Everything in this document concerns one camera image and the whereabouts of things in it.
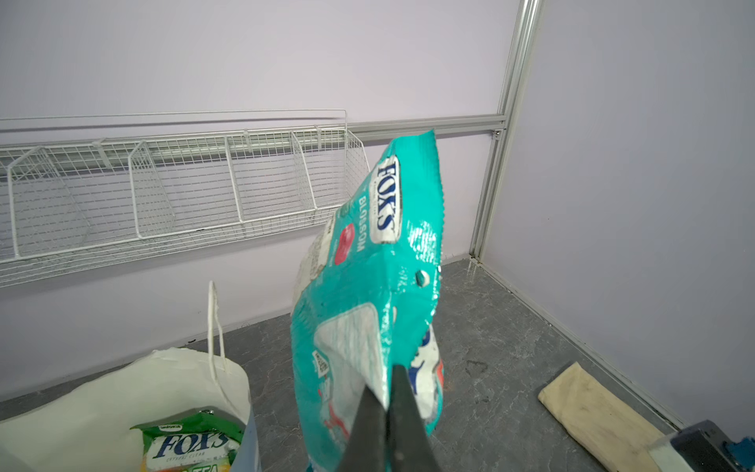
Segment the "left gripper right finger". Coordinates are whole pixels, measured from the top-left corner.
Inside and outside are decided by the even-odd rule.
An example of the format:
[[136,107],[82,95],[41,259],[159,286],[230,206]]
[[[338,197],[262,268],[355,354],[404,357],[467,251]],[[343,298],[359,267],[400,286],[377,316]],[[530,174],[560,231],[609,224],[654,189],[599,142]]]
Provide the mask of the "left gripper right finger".
[[407,369],[392,367],[387,451],[393,472],[441,472],[412,391]]

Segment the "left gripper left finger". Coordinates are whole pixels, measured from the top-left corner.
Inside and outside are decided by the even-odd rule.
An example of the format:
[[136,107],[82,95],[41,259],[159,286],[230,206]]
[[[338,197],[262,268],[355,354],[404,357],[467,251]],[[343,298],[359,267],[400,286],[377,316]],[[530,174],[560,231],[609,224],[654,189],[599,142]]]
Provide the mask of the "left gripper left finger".
[[365,387],[337,472],[385,472],[387,411]]

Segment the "teal candy bag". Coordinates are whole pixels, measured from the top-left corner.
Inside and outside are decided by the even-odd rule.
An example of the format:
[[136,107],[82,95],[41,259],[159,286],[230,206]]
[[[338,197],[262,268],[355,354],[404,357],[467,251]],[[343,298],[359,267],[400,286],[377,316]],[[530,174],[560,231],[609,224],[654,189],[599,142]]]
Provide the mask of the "teal candy bag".
[[403,367],[426,433],[442,414],[432,322],[444,189],[433,132],[393,140],[304,257],[291,315],[294,391],[312,471],[336,470],[365,393],[390,403]]

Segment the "yellow green spring tea bag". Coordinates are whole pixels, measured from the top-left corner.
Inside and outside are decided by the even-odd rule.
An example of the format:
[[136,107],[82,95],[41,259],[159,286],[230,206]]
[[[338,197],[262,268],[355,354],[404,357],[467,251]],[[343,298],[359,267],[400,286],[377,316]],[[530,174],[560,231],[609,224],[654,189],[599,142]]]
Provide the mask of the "yellow green spring tea bag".
[[245,425],[214,407],[195,408],[133,428],[143,438],[143,471],[231,469]]

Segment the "white paper bag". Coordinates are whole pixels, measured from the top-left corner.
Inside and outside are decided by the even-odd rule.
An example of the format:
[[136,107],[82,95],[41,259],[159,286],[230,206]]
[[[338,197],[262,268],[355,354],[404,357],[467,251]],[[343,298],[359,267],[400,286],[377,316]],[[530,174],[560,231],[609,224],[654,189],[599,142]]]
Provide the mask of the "white paper bag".
[[229,360],[214,286],[208,289],[208,349],[167,348],[2,421],[4,471],[143,471],[133,428],[190,409],[214,407],[245,425],[230,470],[259,471],[259,435],[249,378]]

